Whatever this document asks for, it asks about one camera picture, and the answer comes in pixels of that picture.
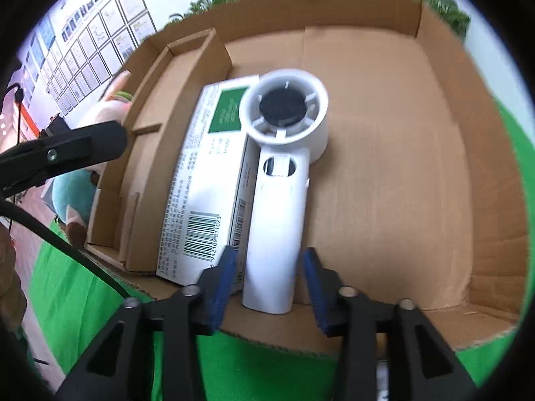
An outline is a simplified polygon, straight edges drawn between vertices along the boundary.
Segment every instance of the orange wall trim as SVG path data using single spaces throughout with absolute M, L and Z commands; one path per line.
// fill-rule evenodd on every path
M 34 136 L 35 137 L 39 137 L 39 128 L 37 127 L 37 125 L 35 124 L 33 119 L 31 118 L 30 113 L 28 113 L 28 110 L 26 109 L 24 104 L 20 105 L 20 112 L 22 113 L 22 117 L 24 118 L 24 120 L 28 124 L 28 126 L 31 129 L 31 132 L 33 132 Z

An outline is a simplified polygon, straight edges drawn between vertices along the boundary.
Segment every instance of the hair dryer handle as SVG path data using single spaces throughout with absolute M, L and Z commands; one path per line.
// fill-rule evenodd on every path
M 289 312 L 307 202 L 310 151 L 260 150 L 242 304 L 271 314 Z

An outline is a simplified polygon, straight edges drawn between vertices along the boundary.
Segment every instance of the white hair dryer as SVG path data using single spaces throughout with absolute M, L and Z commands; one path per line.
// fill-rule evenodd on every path
M 292 308 L 308 170 L 327 147 L 327 90 L 298 69 L 260 77 L 240 102 L 240 121 L 261 147 L 242 304 L 283 314 Z

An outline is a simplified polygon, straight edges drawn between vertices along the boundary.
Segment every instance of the stuffed animal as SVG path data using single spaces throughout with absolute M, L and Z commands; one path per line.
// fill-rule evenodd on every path
M 101 100 L 87 112 L 78 127 L 112 120 L 122 123 L 132 100 L 130 94 L 121 92 L 129 77 L 130 72 L 124 71 L 112 80 Z M 95 164 L 54 178 L 52 203 L 58 223 L 76 248 L 84 247 L 93 198 L 103 168 L 104 163 Z

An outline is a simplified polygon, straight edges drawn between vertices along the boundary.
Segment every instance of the floor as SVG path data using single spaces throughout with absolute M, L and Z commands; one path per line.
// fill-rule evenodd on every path
M 22 200 L 21 207 L 41 223 L 48 226 L 54 219 L 54 213 L 41 200 L 41 191 L 41 188 L 29 189 Z M 65 374 L 48 349 L 29 299 L 31 274 L 33 273 L 37 256 L 39 255 L 42 239 L 17 223 L 14 223 L 11 228 L 11 236 L 15 240 L 15 250 L 17 251 L 15 270 L 20 276 L 22 289 L 28 301 L 28 308 L 22 320 L 22 328 L 26 332 L 33 357 L 48 363 L 48 365 L 36 365 L 41 371 L 43 378 L 48 382 L 49 387 L 55 392 L 60 387 L 63 379 L 65 379 Z

